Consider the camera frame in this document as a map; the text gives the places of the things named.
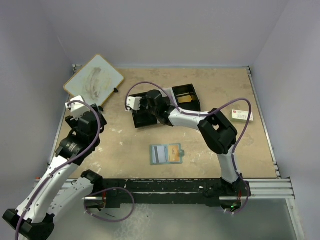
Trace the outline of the green leather card holder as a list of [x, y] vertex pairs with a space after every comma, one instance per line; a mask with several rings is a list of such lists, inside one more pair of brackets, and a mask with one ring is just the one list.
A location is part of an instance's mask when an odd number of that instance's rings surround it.
[[[168, 162], [168, 145], [179, 145], [179, 156], [180, 162]], [[164, 146], [165, 147], [165, 155], [166, 155], [166, 162], [165, 163], [154, 163], [153, 162], [153, 147], [154, 146]], [[150, 153], [150, 165], [170, 165], [170, 164], [182, 164], [183, 158], [185, 156], [185, 151], [182, 149], [180, 143], [171, 143], [171, 144], [153, 144], [149, 146], [149, 153]]]

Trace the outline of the card with magnetic stripe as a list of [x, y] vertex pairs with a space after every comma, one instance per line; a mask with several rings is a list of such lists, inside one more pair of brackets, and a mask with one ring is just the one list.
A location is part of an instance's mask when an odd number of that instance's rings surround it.
[[164, 146], [154, 146], [152, 149], [152, 160], [155, 164], [166, 162], [166, 149]]

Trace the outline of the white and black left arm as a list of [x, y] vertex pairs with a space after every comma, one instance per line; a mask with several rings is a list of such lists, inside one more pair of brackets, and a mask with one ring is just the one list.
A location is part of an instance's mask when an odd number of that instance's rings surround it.
[[103, 191], [102, 177], [91, 170], [79, 177], [75, 185], [60, 193], [70, 175], [100, 144], [99, 135], [107, 121], [98, 109], [79, 118], [68, 116], [71, 127], [63, 139], [47, 171], [30, 195], [15, 209], [7, 209], [2, 218], [15, 230], [15, 238], [46, 240], [55, 223], [76, 200], [86, 195], [98, 196]]

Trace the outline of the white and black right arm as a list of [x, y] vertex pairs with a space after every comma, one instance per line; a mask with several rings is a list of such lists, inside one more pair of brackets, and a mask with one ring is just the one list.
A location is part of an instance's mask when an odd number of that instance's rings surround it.
[[162, 93], [155, 89], [142, 97], [142, 106], [164, 126], [183, 127], [200, 132], [207, 147], [217, 155], [223, 182], [222, 190], [226, 195], [235, 195], [240, 187], [249, 189], [236, 162], [238, 131], [220, 110], [183, 110], [169, 103]]

